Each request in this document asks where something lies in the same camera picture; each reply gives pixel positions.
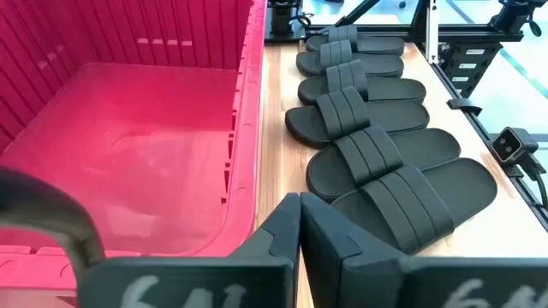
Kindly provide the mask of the black box with white labels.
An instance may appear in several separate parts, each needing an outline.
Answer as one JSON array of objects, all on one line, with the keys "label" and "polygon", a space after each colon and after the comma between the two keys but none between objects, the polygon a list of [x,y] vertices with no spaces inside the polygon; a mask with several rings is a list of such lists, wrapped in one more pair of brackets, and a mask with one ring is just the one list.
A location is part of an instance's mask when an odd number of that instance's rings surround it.
[{"label": "black box with white labels", "polygon": [[502,47],[498,42],[440,43],[439,66],[460,95],[469,98]]}]

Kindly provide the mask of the black rubber slide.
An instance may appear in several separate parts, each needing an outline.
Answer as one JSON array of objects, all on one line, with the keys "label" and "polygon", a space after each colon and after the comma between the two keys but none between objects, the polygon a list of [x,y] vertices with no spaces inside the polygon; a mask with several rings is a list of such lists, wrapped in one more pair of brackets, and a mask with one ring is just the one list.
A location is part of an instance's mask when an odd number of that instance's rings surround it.
[{"label": "black rubber slide", "polygon": [[421,104],[426,97],[426,88],[421,82],[367,75],[359,60],[330,66],[323,75],[306,78],[299,84],[297,96],[304,104],[314,104],[319,96],[346,88],[356,90],[366,102],[409,101]]},{"label": "black rubber slide", "polygon": [[368,55],[353,52],[348,40],[322,44],[319,51],[300,52],[295,64],[306,76],[324,74],[326,69],[344,63],[360,64],[365,74],[401,77],[404,62],[399,56]]},{"label": "black rubber slide", "polygon": [[359,33],[356,25],[333,27],[325,33],[314,35],[307,39],[306,48],[308,51],[319,51],[320,46],[329,43],[349,41],[351,50],[354,53],[370,55],[394,55],[401,56],[405,43],[400,38],[373,37]]},{"label": "black rubber slide", "polygon": [[371,126],[379,126],[387,133],[402,133],[425,128],[428,123],[429,115],[422,104],[366,102],[353,86],[322,94],[315,103],[285,113],[290,134],[315,149]]},{"label": "black rubber slide", "polygon": [[420,252],[490,205],[491,173],[470,158],[419,170],[404,165],[331,203],[350,221],[406,254]]},{"label": "black rubber slide", "polygon": [[390,135],[379,126],[371,126],[343,136],[316,153],[307,165],[307,188],[331,202],[406,164],[423,170],[460,154],[457,140],[441,129]]}]

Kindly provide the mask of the black frame clip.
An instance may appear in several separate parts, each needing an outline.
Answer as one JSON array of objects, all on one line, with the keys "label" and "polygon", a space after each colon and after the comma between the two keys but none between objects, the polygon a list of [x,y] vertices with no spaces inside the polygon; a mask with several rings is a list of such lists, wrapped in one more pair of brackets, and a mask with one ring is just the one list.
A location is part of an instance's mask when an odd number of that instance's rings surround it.
[{"label": "black frame clip", "polygon": [[467,98],[452,98],[448,100],[446,103],[452,110],[460,110],[463,113],[469,113],[475,116],[478,116],[483,110],[481,107],[476,105],[472,100]]}]

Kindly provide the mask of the black background equipment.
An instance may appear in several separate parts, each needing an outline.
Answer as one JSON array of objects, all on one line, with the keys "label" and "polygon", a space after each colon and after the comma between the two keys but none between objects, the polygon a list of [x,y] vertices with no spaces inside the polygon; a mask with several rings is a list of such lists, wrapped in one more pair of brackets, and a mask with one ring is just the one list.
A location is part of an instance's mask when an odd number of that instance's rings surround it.
[{"label": "black background equipment", "polygon": [[489,25],[499,33],[517,34],[524,24],[528,24],[535,37],[542,35],[537,22],[533,19],[534,10],[541,8],[548,0],[498,0],[502,9],[494,15]]}]

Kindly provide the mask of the white upright bar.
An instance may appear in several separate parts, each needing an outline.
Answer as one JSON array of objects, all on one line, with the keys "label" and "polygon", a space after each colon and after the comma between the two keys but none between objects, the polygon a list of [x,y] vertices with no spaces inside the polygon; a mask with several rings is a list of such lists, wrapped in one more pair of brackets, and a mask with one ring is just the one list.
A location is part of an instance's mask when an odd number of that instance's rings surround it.
[{"label": "white upright bar", "polygon": [[428,0],[426,11],[426,58],[430,64],[438,64],[439,41],[438,0]]}]

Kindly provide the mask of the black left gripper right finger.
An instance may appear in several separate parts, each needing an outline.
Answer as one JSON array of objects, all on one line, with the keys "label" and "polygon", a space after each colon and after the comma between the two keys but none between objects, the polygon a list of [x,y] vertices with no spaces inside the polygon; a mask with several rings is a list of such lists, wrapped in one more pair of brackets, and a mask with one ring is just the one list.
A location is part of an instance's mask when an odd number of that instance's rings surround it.
[{"label": "black left gripper right finger", "polygon": [[548,308],[548,258],[411,257],[316,195],[300,201],[315,308]]}]

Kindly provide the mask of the red plastic bin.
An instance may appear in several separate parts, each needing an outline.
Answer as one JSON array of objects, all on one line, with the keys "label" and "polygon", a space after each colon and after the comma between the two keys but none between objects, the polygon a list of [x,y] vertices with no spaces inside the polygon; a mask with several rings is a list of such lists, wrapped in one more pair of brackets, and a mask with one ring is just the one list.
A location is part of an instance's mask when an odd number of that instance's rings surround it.
[{"label": "red plastic bin", "polygon": [[0,167],[105,252],[224,257],[252,232],[266,0],[0,0]]}]

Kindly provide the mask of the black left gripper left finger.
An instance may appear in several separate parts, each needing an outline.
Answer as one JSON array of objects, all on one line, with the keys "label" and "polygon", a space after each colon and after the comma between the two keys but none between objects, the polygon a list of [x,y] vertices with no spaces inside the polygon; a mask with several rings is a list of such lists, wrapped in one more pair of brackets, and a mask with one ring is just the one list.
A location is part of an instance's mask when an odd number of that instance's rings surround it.
[{"label": "black left gripper left finger", "polygon": [[292,192],[227,257],[111,258],[79,282],[79,308],[296,308],[300,222]]}]

